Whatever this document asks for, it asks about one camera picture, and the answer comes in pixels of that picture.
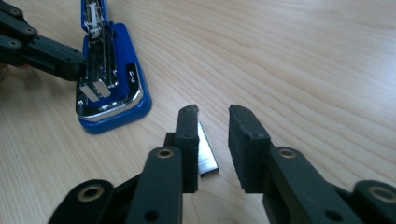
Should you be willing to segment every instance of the blue plastic part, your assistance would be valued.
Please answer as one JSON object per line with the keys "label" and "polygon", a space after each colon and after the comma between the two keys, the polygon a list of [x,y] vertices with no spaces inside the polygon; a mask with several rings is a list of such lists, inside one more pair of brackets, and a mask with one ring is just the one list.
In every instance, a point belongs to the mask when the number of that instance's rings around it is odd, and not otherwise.
{"label": "blue plastic part", "polygon": [[[85,4],[81,5],[83,8],[81,10],[81,14],[84,12]],[[91,134],[99,134],[104,133],[109,130],[120,127],[121,125],[133,122],[137,119],[141,119],[147,115],[152,106],[151,97],[149,94],[149,88],[147,86],[147,82],[144,76],[144,72],[140,66],[140,62],[137,59],[137,55],[134,51],[134,45],[132,39],[129,36],[128,30],[124,24],[118,23],[114,24],[113,22],[109,23],[109,26],[112,27],[115,35],[114,35],[114,48],[115,48],[115,57],[116,57],[116,66],[117,66],[117,74],[119,85],[117,89],[111,92],[111,97],[100,99],[98,102],[91,102],[92,105],[105,104],[108,100],[118,99],[123,96],[125,92],[127,92],[128,85],[126,85],[126,64],[135,63],[138,71],[138,75],[140,78],[141,88],[143,90],[143,97],[140,102],[132,107],[129,110],[120,112],[112,117],[101,119],[98,121],[87,121],[85,119],[79,118],[79,122],[87,133]],[[87,36],[84,38],[83,44],[83,54],[85,57],[88,57],[88,38]]]}

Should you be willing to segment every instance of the blue stapler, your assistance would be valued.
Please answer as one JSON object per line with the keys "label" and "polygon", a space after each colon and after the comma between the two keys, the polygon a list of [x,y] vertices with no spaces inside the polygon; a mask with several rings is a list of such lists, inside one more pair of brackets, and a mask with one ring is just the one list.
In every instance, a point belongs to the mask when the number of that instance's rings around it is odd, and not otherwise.
{"label": "blue stapler", "polygon": [[103,133],[147,115],[152,102],[143,70],[125,25],[108,19],[106,0],[81,1],[81,27],[87,32],[76,96],[81,125]]}

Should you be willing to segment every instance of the wooden surface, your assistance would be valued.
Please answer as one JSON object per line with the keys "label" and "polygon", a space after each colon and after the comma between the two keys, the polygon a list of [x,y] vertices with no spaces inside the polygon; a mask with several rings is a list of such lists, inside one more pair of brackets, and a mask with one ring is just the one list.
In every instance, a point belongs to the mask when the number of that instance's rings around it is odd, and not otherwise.
{"label": "wooden surface", "polygon": [[[81,49],[79,1],[6,1],[43,36]],[[109,0],[128,27],[153,107],[143,119],[84,133],[75,83],[11,68],[0,84],[0,223],[45,223],[75,185],[138,175],[200,107],[220,173],[184,195],[183,223],[267,223],[227,148],[228,107],[250,108],[277,146],[301,150],[331,183],[396,186],[396,2]]]}

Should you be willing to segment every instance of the wooden table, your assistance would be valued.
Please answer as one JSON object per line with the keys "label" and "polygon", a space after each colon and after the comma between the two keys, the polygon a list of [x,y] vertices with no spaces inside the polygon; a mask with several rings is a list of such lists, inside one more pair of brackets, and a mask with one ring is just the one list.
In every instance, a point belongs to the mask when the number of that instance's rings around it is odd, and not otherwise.
{"label": "wooden table", "polygon": [[[79,1],[9,1],[41,35],[81,49]],[[199,118],[220,172],[183,197],[184,223],[267,223],[241,190],[227,147],[228,107],[250,108],[277,146],[302,151],[345,189],[396,186],[396,3],[392,1],[109,0],[128,27],[153,107],[100,135],[75,112],[76,84],[11,68],[0,84],[0,223],[45,223],[75,185],[138,175],[175,130]]]}

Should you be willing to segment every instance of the light wood tabletop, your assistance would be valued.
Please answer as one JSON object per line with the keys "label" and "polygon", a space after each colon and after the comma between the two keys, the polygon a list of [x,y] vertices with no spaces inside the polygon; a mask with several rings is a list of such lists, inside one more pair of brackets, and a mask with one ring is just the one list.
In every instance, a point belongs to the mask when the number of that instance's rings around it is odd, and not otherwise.
{"label": "light wood tabletop", "polygon": [[[41,35],[81,49],[79,1],[6,2]],[[91,135],[75,82],[10,67],[0,83],[0,223],[46,223],[79,183],[140,174],[191,104],[220,170],[184,194],[183,223],[268,223],[262,195],[245,194],[233,167],[232,104],[334,185],[396,186],[396,2],[108,0],[108,9],[129,29],[152,109]]]}

